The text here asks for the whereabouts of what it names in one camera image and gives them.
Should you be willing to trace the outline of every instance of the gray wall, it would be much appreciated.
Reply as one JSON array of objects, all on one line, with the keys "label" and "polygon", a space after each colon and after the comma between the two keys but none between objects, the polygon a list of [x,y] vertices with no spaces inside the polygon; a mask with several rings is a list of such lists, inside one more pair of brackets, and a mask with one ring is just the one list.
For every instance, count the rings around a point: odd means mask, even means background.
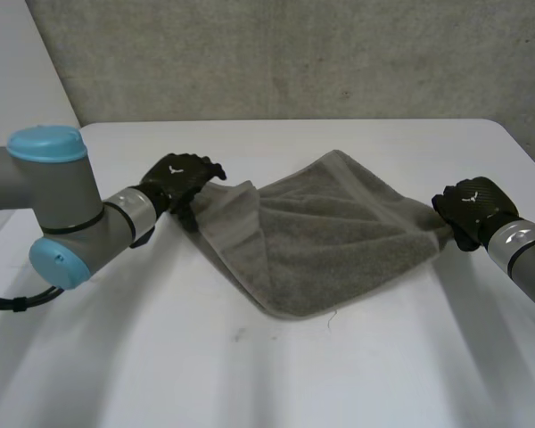
[{"label": "gray wall", "polygon": [[28,5],[82,124],[487,118],[535,159],[535,0]]}]

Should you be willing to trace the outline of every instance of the gray robot arm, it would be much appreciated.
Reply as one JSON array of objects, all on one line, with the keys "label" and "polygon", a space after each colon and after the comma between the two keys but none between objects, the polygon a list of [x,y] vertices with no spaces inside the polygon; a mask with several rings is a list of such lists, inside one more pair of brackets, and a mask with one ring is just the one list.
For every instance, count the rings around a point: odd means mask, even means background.
[{"label": "gray robot arm", "polygon": [[535,302],[535,224],[518,219],[490,238],[491,259]]},{"label": "gray robot arm", "polygon": [[509,197],[491,180],[477,177],[447,186],[432,199],[448,222],[457,246],[484,246],[493,261],[535,302],[535,224],[519,216]]},{"label": "gray robot arm", "polygon": [[49,284],[69,290],[146,243],[162,212],[187,206],[213,177],[226,178],[208,158],[168,155],[139,185],[102,201],[80,133],[30,128],[0,147],[0,210],[34,210],[44,236],[31,246],[30,262]]}]

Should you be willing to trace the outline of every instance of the metal band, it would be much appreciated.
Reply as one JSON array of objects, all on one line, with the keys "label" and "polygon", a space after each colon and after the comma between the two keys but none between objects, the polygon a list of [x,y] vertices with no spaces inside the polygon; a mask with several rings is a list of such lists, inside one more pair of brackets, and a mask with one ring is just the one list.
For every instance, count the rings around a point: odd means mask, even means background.
[{"label": "metal band", "polygon": [[517,259],[524,250],[529,248],[528,245],[534,242],[535,223],[527,220],[513,221],[501,227],[491,237],[488,254],[501,270],[509,274],[512,259]]},{"label": "metal band", "polygon": [[151,199],[135,188],[125,188],[106,199],[105,203],[119,207],[127,214],[135,228],[135,238],[146,234],[157,221],[157,213]]},{"label": "metal band", "polygon": [[519,257],[526,251],[526,250],[529,250],[531,247],[535,246],[535,241],[533,241],[532,243],[528,243],[527,245],[525,245],[524,247],[520,248],[512,257],[511,259],[509,260],[509,263],[507,263],[507,276],[509,276],[511,279],[514,279],[512,277],[512,273],[513,273],[513,270],[514,270],[514,265],[515,265],[515,262],[517,261],[517,259],[519,259]]},{"label": "metal band", "polygon": [[60,227],[60,228],[49,228],[49,227],[43,227],[42,232],[44,232],[47,235],[65,235],[65,234],[72,234],[73,232],[79,232],[80,230],[87,229],[88,227],[91,227],[95,223],[99,222],[103,218],[103,214],[105,213],[104,209],[101,209],[101,212],[97,214],[95,217],[91,218],[90,220],[86,221],[85,223],[81,223],[80,225],[76,226],[70,226],[70,227]]},{"label": "metal band", "polygon": [[129,217],[128,214],[119,205],[113,202],[104,202],[103,204],[116,210],[121,216],[123,216],[125,221],[127,221],[128,228],[131,229],[131,237],[132,237],[131,242],[133,243],[136,239],[136,230],[135,230],[135,224],[133,223],[133,220],[131,220],[131,217]]}]

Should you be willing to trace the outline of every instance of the white logo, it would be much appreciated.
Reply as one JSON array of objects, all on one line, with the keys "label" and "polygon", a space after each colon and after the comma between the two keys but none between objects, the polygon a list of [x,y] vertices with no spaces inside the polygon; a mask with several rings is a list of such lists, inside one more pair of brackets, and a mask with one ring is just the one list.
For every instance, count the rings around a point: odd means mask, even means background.
[{"label": "white logo", "polygon": [[463,202],[475,202],[475,200],[478,199],[478,193],[476,192],[474,196],[471,198],[463,199]]},{"label": "white logo", "polygon": [[169,165],[169,171],[170,171],[170,174],[176,174],[178,172],[185,172],[183,169],[174,169],[170,165]]}]

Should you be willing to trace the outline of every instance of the black cable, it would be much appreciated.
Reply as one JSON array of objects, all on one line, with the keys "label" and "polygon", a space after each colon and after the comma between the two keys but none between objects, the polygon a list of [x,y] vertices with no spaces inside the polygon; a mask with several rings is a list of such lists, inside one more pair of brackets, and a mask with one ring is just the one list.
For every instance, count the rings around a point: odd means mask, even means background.
[{"label": "black cable", "polygon": [[4,299],[0,297],[0,310],[11,310],[13,312],[23,312],[28,308],[34,308],[51,301],[63,293],[62,289],[50,287],[40,294],[31,297],[17,297],[15,299]]}]

